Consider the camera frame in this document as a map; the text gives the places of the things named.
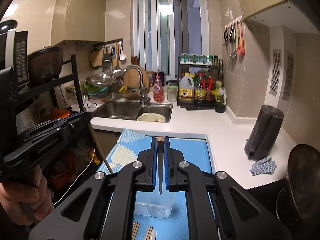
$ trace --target faucet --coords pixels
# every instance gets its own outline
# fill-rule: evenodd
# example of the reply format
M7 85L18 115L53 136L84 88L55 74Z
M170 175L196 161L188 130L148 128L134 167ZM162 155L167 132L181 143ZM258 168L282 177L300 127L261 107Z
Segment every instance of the faucet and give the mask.
M124 75L129 69L135 69L139 73L139 76L140 76L140 88L139 88L139 90L140 90L140 105L144 106L145 102L150 102L151 99L150 99L150 97L146 96L147 88L143 86L143 75L142 75L141 70L136 65L130 65L123 70L123 74L120 78L119 85L120 86L123 85Z

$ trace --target stainless steel sink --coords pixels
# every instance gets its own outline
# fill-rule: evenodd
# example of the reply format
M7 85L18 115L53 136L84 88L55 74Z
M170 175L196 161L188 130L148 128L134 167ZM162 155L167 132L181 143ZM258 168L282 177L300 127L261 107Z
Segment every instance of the stainless steel sink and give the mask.
M156 113L165 117L165 122L170 122L172 112L171 104L146 104L141 106L136 102L109 102L100 107L96 117L137 120L143 113Z

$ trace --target human hand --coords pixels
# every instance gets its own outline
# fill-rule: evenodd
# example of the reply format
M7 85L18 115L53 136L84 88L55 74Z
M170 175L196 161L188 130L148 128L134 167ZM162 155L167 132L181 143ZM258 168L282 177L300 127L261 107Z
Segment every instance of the human hand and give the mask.
M20 226L29 226L33 222L20 202L29 203L38 220L53 211L51 193L39 165L32 170L32 182L34 187L14 181L0 183L0 202L11 221Z

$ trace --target white cable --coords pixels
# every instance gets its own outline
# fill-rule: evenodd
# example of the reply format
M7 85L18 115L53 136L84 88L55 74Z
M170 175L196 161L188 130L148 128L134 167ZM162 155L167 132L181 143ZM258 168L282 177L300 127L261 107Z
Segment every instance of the white cable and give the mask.
M84 172L86 171L86 169L89 167L90 163L93 161L93 157L94 157L94 153L96 151L96 143L94 142L94 150L93 150L93 154L92 154L92 159L91 161L89 162L88 166L84 169L84 171L81 172L81 174L75 179L75 181L70 185L70 187L68 188L68 190L62 195L62 197L56 202L54 203L53 205L56 205L57 203L59 203L63 197L68 193L68 191L71 189L72 185L77 181L77 179L82 175L84 174Z

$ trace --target pink dish soap bottle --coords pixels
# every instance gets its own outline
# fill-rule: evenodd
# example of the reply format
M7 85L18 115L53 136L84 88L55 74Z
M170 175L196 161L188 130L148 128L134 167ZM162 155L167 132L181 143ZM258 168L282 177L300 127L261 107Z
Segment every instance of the pink dish soap bottle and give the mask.
M159 71L157 71L156 73L157 73L157 76L153 85L153 100L157 102L163 102L164 95L163 95L162 82L160 80Z

